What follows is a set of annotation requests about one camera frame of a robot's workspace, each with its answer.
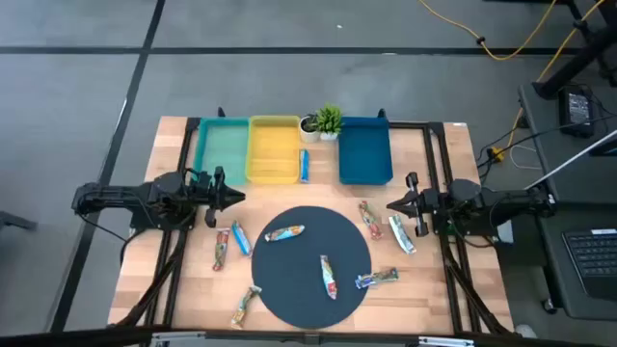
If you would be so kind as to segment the blue plastic bin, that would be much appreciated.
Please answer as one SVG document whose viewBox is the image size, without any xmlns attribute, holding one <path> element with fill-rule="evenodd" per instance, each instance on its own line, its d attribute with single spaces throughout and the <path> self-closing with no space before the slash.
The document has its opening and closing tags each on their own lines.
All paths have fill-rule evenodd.
<svg viewBox="0 0 617 347">
<path fill-rule="evenodd" d="M 338 135 L 339 180 L 346 185 L 385 185 L 393 178 L 386 118 L 343 117 Z"/>
</svg>

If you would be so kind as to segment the orange blue granola bar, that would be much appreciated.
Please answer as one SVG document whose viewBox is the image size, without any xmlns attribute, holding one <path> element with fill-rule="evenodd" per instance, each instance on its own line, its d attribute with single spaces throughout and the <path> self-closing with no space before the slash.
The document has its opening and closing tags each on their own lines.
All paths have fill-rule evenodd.
<svg viewBox="0 0 617 347">
<path fill-rule="evenodd" d="M 264 235 L 266 242 L 276 242 L 287 238 L 300 235 L 305 229 L 304 225 L 297 225 L 291 227 L 283 227 L 274 231 L 268 232 Z"/>
</svg>

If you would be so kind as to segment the green orange granola bar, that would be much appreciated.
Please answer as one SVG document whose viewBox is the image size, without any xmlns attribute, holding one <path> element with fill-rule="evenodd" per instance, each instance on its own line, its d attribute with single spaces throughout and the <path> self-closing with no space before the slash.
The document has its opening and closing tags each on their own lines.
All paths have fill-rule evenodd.
<svg viewBox="0 0 617 347">
<path fill-rule="evenodd" d="M 245 317 L 247 315 L 249 302 L 261 293 L 262 289 L 259 286 L 251 285 L 246 293 L 242 296 L 238 309 L 231 317 L 230 324 L 234 329 L 242 330 Z"/>
</svg>

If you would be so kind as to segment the red green granola bar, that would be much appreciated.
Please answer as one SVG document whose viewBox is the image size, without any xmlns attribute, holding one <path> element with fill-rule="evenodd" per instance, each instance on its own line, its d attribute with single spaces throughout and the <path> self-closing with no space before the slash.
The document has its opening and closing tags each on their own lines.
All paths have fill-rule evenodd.
<svg viewBox="0 0 617 347">
<path fill-rule="evenodd" d="M 215 259 L 214 264 L 212 266 L 212 270 L 215 272 L 221 271 L 226 262 L 227 250 L 228 250 L 228 237 L 229 237 L 230 229 L 229 228 L 218 228 L 216 235 L 216 244 L 215 244 Z"/>
<path fill-rule="evenodd" d="M 362 216 L 362 220 L 369 229 L 371 238 L 373 240 L 379 240 L 383 236 L 383 233 L 380 230 L 380 223 L 377 217 L 370 210 L 370 207 L 366 200 L 362 200 L 359 203 L 359 210 Z"/>
</svg>

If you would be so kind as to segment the dark plant in cream pot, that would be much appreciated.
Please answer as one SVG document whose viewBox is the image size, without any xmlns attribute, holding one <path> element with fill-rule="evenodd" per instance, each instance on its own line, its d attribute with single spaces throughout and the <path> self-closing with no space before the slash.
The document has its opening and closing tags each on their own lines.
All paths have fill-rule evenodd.
<svg viewBox="0 0 617 347">
<path fill-rule="evenodd" d="M 307 114 L 301 118 L 300 135 L 304 143 L 315 143 L 320 139 L 318 117 L 316 114 Z"/>
</svg>

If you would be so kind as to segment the dark grey desk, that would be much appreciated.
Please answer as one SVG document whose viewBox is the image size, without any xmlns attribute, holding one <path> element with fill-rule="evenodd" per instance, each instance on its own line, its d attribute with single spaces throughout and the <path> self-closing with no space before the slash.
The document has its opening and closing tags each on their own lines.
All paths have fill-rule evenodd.
<svg viewBox="0 0 617 347">
<path fill-rule="evenodd" d="M 581 139 L 558 129 L 556 99 L 543 99 L 530 84 L 519 87 L 531 132 L 538 135 L 533 143 L 544 174 L 617 129 L 617 88 L 593 87 L 591 93 L 598 121 L 594 135 Z M 559 201 L 617 204 L 617 156 L 586 154 L 544 182 Z"/>
<path fill-rule="evenodd" d="M 547 264 L 548 302 L 575 319 L 617 322 L 617 302 L 589 297 L 562 239 L 562 233 L 582 229 L 617 229 L 617 204 L 559 203 L 550 217 L 538 217 Z"/>
</svg>

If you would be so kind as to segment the black laptop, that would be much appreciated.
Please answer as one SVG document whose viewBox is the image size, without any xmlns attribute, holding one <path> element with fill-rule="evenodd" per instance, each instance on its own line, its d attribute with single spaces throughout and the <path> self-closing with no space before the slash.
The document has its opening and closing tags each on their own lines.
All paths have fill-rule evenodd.
<svg viewBox="0 0 617 347">
<path fill-rule="evenodd" d="M 582 229 L 562 233 L 584 292 L 617 302 L 617 229 Z"/>
</svg>

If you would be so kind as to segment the blue red white granola bar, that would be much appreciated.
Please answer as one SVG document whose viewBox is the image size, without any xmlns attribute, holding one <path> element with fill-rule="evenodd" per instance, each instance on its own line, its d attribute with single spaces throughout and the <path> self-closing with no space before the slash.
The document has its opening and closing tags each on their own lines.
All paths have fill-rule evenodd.
<svg viewBox="0 0 617 347">
<path fill-rule="evenodd" d="M 320 264 L 322 269 L 322 279 L 327 295 L 330 299 L 335 300 L 337 296 L 337 287 L 334 278 L 334 271 L 330 264 L 329 258 L 326 255 L 321 254 Z"/>
</svg>

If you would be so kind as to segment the blue green granola bar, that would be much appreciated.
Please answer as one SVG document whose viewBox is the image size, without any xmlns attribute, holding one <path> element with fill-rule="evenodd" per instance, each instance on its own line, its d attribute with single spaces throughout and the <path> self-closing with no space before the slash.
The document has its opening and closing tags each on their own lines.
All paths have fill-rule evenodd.
<svg viewBox="0 0 617 347">
<path fill-rule="evenodd" d="M 396 268 L 390 268 L 388 270 L 358 275 L 355 279 L 355 285 L 358 289 L 364 289 L 372 285 L 380 284 L 383 282 L 393 282 L 399 280 L 399 274 Z"/>
</svg>

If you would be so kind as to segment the black aluminium table frame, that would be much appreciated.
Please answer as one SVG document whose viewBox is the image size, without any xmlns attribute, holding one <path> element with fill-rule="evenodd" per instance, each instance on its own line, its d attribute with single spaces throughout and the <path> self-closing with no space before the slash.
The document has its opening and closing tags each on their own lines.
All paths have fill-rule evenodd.
<svg viewBox="0 0 617 347">
<path fill-rule="evenodd" d="M 395 121 L 390 126 L 394 179 L 386 186 L 344 186 L 337 178 L 335 147 L 313 143 L 309 184 L 246 186 L 246 199 L 222 213 L 226 223 L 239 218 L 244 226 L 259 230 L 294 199 L 317 191 L 315 203 L 331 208 L 354 223 L 360 221 L 356 204 L 367 199 L 376 208 L 406 192 L 404 166 L 417 172 L 422 186 L 444 186 L 450 177 L 476 179 L 472 165 L 469 131 L 464 125 L 439 122 Z M 475 249 L 457 242 L 454 250 L 467 255 L 467 271 L 484 309 L 465 297 L 463 288 L 443 264 L 439 235 L 419 240 L 410 258 L 396 254 L 391 235 L 370 242 L 371 260 L 378 267 L 395 267 L 398 282 L 369 291 L 360 306 L 341 323 L 318 330 L 303 330 L 275 317 L 261 302 L 250 306 L 245 326 L 230 325 L 239 299 L 251 282 L 247 258 L 230 253 L 226 268 L 214 272 L 208 266 L 213 255 L 212 235 L 205 225 L 190 232 L 177 286 L 165 284 L 159 305 L 174 305 L 174 321 L 166 325 L 124 327 L 120 320 L 143 295 L 153 278 L 162 234 L 142 233 L 126 249 L 121 275 L 112 303 L 110 328 L 102 342 L 110 347 L 146 347 L 168 342 L 209 339 L 248 339 L 299 342 L 319 345 L 330 342 L 418 344 L 428 338 L 470 340 L 476 347 L 494 347 L 514 333 L 510 309 L 499 274 L 496 252 Z"/>
</svg>

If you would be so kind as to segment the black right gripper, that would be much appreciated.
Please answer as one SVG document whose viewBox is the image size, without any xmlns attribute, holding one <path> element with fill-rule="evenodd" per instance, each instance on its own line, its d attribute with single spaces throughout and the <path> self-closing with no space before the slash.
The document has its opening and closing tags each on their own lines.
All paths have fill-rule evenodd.
<svg viewBox="0 0 617 347">
<path fill-rule="evenodd" d="M 410 172 L 406 176 L 406 184 L 410 188 L 401 199 L 394 200 L 387 205 L 387 209 L 409 215 L 416 219 L 416 236 L 424 237 L 429 234 L 428 224 L 424 220 L 423 214 L 433 212 L 437 204 L 437 194 L 433 188 L 419 191 L 418 176 L 416 172 Z"/>
</svg>

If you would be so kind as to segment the teal plastic bin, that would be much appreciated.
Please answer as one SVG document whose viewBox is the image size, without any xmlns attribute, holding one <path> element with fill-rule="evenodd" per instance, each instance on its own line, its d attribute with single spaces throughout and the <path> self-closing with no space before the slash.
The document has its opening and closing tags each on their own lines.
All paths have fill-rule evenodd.
<svg viewBox="0 0 617 347">
<path fill-rule="evenodd" d="M 248 119 L 201 119 L 193 169 L 213 174 L 221 166 L 227 186 L 244 185 L 248 133 Z"/>
</svg>

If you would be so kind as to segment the silver green granola bar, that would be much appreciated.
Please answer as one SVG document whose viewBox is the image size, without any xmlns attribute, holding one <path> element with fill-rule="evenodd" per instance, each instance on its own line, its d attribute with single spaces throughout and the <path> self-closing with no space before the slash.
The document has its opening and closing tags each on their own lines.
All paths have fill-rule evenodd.
<svg viewBox="0 0 617 347">
<path fill-rule="evenodd" d="M 403 252 L 405 254 L 414 254 L 416 252 L 416 247 L 407 234 L 400 217 L 398 215 L 389 216 L 389 225 Z"/>
</svg>

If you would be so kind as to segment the green plant in white pot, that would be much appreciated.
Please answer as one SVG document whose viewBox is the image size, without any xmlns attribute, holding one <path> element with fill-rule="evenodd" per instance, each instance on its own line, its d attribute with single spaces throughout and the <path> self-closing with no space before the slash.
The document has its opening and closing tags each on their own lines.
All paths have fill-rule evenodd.
<svg viewBox="0 0 617 347">
<path fill-rule="evenodd" d="M 338 106 L 326 103 L 317 110 L 317 130 L 321 141 L 334 141 L 342 128 L 342 112 Z"/>
</svg>

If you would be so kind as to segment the silver metal bar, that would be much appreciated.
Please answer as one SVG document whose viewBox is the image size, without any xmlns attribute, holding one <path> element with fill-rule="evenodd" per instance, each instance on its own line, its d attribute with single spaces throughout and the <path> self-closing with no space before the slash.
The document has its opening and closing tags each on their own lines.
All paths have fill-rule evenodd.
<svg viewBox="0 0 617 347">
<path fill-rule="evenodd" d="M 592 151 L 594 151 L 595 149 L 597 149 L 599 147 L 605 147 L 610 140 L 617 140 L 617 129 L 613 130 L 609 134 L 603 136 L 598 141 L 594 142 L 592 145 L 589 145 L 585 149 L 582 149 L 577 154 L 575 154 L 571 158 L 569 158 L 567 161 L 565 161 L 562 164 L 560 164 L 557 168 L 551 170 L 550 172 L 548 172 L 545 175 L 543 175 L 540 178 L 538 178 L 536 181 L 530 183 L 529 185 L 526 186 L 526 189 L 530 189 L 533 186 L 539 185 L 540 183 L 542 183 L 544 181 L 547 181 L 549 177 L 552 177 L 553 175 L 555 175 L 559 171 L 563 170 L 564 168 L 566 168 L 567 166 L 569 166 L 570 164 L 575 162 L 578 158 L 580 158 L 580 157 L 582 157 L 582 156 L 584 156 L 586 154 L 590 154 Z"/>
</svg>

